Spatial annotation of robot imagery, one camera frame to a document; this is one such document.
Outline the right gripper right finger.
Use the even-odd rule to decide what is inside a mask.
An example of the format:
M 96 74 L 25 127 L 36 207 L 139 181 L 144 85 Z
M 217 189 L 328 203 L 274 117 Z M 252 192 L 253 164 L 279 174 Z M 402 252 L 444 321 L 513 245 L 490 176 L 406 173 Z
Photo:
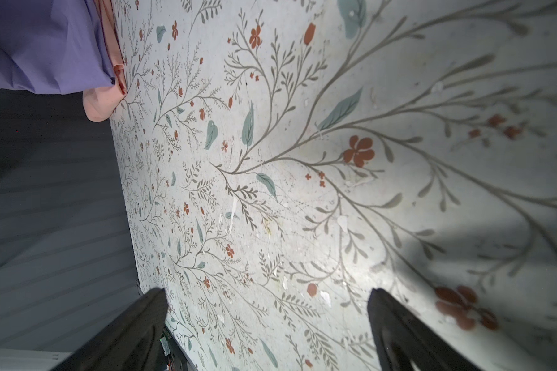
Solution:
M 477 370 L 383 289 L 368 299 L 368 318 L 383 370 Z

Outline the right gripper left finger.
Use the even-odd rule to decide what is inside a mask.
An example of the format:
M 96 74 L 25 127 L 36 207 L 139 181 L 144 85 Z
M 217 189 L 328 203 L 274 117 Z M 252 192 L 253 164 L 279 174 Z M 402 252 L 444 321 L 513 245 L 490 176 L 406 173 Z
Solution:
M 153 288 L 55 370 L 154 370 L 168 311 L 166 292 Z

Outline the purple t-shirt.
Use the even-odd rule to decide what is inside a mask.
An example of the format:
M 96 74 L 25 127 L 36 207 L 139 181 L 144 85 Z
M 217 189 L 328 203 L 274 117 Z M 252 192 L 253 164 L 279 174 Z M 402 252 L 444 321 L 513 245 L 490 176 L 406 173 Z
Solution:
M 0 1 L 0 89 L 73 94 L 108 83 L 92 1 Z

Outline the floral table mat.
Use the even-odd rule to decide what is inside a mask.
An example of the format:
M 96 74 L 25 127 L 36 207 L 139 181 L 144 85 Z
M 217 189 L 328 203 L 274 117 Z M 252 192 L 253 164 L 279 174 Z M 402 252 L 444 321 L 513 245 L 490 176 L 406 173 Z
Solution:
M 557 370 L 557 1 L 116 1 L 139 284 L 199 370 L 377 370 L 386 290 Z

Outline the folded pink t-shirt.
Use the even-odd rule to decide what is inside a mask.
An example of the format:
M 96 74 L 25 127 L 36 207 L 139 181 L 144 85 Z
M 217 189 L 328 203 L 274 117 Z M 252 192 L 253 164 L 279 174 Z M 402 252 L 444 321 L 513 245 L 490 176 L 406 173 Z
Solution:
M 112 1 L 93 1 L 98 17 L 97 44 L 108 83 L 83 92 L 83 106 L 92 122 L 111 117 L 128 93 L 125 62 L 119 45 Z

